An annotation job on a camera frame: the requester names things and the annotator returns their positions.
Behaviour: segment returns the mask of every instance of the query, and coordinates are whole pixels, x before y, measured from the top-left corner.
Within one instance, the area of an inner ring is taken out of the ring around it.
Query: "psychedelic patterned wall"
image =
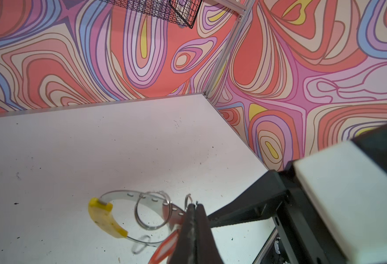
[[[387,123],[387,0],[257,0],[209,98],[269,169]]]
[[[235,16],[182,28],[99,0],[0,0],[0,112],[202,92]]]

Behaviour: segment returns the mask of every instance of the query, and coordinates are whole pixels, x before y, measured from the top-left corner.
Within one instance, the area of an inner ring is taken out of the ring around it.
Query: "white table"
[[[164,190],[183,207],[191,193],[210,214],[267,171],[202,95],[22,113],[0,117],[0,263],[147,263],[155,249],[134,256],[96,227],[90,198]],[[226,264],[249,264],[273,228],[213,234]]]

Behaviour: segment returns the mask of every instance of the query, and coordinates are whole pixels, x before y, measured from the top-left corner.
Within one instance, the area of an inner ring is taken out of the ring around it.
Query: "yellow clip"
[[[102,230],[115,238],[125,238],[127,237],[127,231],[117,224],[112,215],[112,208],[111,203],[103,204],[98,198],[92,198],[88,205],[88,212],[91,219]]]

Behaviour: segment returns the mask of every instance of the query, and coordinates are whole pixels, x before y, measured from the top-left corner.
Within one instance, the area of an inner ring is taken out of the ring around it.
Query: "black wire basket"
[[[193,28],[202,0],[100,0]]]

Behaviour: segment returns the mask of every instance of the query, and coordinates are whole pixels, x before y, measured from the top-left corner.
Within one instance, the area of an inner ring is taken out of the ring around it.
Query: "metal ring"
[[[148,238],[148,242],[147,242],[147,243],[151,242],[151,237],[150,237],[149,235],[143,235],[143,236],[139,237],[138,240],[141,240],[141,241],[142,241],[144,238]],[[134,255],[138,255],[140,252],[142,252],[142,251],[148,246],[147,244],[144,244],[143,247],[141,247],[140,250],[135,251],[135,249],[136,249],[136,247],[137,247],[138,245],[139,245],[138,243],[133,244],[133,247],[132,247],[132,253],[133,253]]]
[[[185,212],[187,212],[187,199],[190,199],[191,200],[191,203],[193,203],[193,200],[192,200],[192,197],[191,197],[191,194],[188,193],[185,197]]]
[[[143,195],[144,195],[144,194],[153,194],[153,193],[159,194],[159,195],[161,195],[162,197],[164,197],[165,202],[166,202],[166,203],[168,204],[168,206],[169,206],[169,215],[168,215],[167,219],[164,221],[164,223],[162,223],[162,224],[160,224],[160,225],[158,225],[158,226],[152,226],[152,225],[149,226],[149,225],[145,224],[145,223],[139,218],[139,214],[138,214],[138,204],[139,204],[139,201],[142,199]],[[138,200],[136,201],[136,204],[135,204],[135,219],[136,219],[136,221],[138,222],[138,225],[140,225],[140,226],[141,226],[143,229],[145,229],[145,230],[157,230],[157,229],[159,229],[159,228],[165,226],[165,224],[167,224],[167,223],[169,222],[169,220],[170,220],[170,218],[171,218],[172,212],[173,212],[173,204],[171,203],[171,199],[170,199],[169,195],[168,195],[167,193],[165,193],[164,191],[158,191],[158,192],[152,191],[152,192],[141,193],[141,194],[139,195]]]

